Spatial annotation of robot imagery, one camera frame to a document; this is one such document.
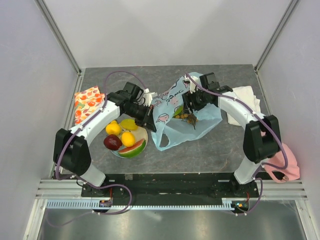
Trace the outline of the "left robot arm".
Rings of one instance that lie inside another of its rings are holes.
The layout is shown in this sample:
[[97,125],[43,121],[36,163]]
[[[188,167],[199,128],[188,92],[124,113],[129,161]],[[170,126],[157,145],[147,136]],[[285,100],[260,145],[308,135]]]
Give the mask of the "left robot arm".
[[155,92],[127,82],[122,90],[109,93],[102,105],[82,123],[69,130],[61,128],[55,135],[53,152],[56,179],[67,179],[66,175],[59,174],[59,169],[63,168],[92,185],[92,191],[99,197],[106,196],[110,185],[106,175],[92,163],[89,146],[103,127],[122,114],[134,118],[139,127],[155,132],[151,102],[156,96]]

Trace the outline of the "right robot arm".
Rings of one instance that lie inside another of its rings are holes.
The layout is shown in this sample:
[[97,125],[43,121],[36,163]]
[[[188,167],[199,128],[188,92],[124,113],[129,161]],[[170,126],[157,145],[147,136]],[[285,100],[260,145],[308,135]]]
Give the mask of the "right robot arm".
[[259,169],[282,150],[279,121],[274,115],[254,111],[229,86],[220,86],[213,72],[191,77],[185,74],[184,84],[189,91],[183,94],[187,109],[199,111],[212,104],[234,118],[244,129],[244,158],[233,173],[229,191],[235,197],[247,191],[247,183],[255,179]]

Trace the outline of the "green fake starfruit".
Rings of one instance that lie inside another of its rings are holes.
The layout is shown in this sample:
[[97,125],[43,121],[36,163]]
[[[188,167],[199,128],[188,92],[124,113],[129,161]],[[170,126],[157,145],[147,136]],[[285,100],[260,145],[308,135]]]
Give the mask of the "green fake starfruit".
[[175,116],[179,115],[179,114],[183,111],[183,108],[184,108],[183,105],[177,106],[177,107],[174,109],[173,116],[175,117]]

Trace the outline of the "fake brown grape cluster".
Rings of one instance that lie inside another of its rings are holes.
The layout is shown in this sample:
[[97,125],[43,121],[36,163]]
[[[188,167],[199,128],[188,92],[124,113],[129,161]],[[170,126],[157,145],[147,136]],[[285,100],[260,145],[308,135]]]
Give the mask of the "fake brown grape cluster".
[[174,118],[180,119],[181,121],[190,124],[194,129],[196,129],[196,123],[198,122],[198,119],[193,113],[180,113],[175,115]]

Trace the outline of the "light blue plastic bag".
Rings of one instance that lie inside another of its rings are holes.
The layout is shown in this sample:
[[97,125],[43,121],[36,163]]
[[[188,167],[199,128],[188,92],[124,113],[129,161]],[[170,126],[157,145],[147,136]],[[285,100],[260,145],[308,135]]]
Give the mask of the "light blue plastic bag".
[[194,114],[198,119],[195,129],[188,123],[174,118],[177,106],[184,106],[182,95],[190,91],[181,76],[168,90],[159,94],[151,102],[156,132],[152,132],[152,140],[159,151],[165,151],[186,141],[198,140],[210,132],[222,121],[221,110],[209,104],[199,111],[182,110],[184,114]]

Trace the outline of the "fake watermelon slice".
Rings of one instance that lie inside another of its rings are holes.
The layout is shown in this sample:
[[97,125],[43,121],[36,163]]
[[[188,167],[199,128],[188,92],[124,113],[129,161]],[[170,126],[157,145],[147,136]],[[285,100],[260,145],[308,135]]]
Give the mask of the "fake watermelon slice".
[[146,147],[146,140],[141,139],[137,141],[133,146],[126,147],[118,151],[120,157],[123,158],[133,158],[138,156]]

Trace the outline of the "red fake apple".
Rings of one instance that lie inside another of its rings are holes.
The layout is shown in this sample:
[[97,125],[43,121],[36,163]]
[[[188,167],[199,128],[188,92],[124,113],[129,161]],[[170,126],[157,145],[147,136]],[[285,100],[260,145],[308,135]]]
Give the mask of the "red fake apple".
[[108,135],[103,140],[103,144],[107,149],[112,150],[112,151],[117,151],[123,145],[122,141],[115,134]]

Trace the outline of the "yellow fake mango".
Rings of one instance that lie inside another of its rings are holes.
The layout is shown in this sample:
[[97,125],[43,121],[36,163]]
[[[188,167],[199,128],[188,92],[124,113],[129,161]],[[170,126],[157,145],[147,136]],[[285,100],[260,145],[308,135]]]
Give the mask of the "yellow fake mango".
[[131,118],[122,120],[120,122],[120,126],[125,130],[129,130],[129,131],[136,131],[138,129],[138,126],[136,125],[135,120]]

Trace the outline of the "yellow fake lemon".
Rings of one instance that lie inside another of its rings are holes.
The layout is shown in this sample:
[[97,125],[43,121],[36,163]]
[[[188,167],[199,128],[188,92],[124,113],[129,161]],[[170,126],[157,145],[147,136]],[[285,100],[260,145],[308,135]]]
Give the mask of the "yellow fake lemon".
[[119,136],[122,132],[122,128],[116,120],[113,120],[105,127],[105,131],[108,135]]
[[121,142],[125,147],[129,148],[136,143],[136,138],[130,131],[125,131],[121,135]]

